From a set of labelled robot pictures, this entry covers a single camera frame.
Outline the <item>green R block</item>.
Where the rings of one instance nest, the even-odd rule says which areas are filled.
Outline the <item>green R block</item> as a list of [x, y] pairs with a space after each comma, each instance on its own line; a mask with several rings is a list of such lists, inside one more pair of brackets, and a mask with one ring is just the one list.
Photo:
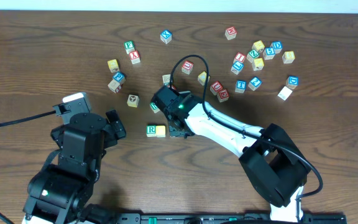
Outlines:
[[156, 125], [147, 125], [146, 126], [146, 135], [147, 137], [156, 137], [157, 131], [156, 131]]

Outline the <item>blue T block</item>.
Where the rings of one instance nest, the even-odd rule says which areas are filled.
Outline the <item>blue T block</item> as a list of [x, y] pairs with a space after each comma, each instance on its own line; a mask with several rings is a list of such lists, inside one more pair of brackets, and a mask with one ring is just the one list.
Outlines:
[[244, 80], [237, 80], [236, 81], [236, 87], [235, 92], [236, 93], [244, 93], [247, 87], [247, 83]]

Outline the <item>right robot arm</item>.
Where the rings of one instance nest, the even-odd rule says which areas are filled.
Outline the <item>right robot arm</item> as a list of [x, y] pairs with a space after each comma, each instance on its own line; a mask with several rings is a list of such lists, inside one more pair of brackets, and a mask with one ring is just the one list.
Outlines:
[[301, 193], [311, 167], [281, 127], [271, 124], [264, 129], [242, 123], [190, 91], [167, 86], [151, 102], [176, 136], [204, 136], [235, 154], [253, 188], [270, 204], [271, 220], [302, 220]]

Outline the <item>yellow O block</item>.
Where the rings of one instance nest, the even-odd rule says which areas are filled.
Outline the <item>yellow O block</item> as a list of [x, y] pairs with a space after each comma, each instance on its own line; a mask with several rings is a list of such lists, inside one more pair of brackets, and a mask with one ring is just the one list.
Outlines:
[[166, 136], [166, 127], [164, 125], [156, 126], [155, 133], [158, 138], [164, 138]]

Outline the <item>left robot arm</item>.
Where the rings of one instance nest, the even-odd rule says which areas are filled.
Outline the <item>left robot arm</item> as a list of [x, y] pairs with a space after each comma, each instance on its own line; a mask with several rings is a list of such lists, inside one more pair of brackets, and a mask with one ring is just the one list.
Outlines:
[[28, 184], [23, 223], [104, 223], [108, 219], [87, 203], [106, 149], [124, 138], [126, 130], [116, 110], [105, 116], [91, 113], [83, 98], [53, 108], [63, 119], [50, 133], [58, 149]]

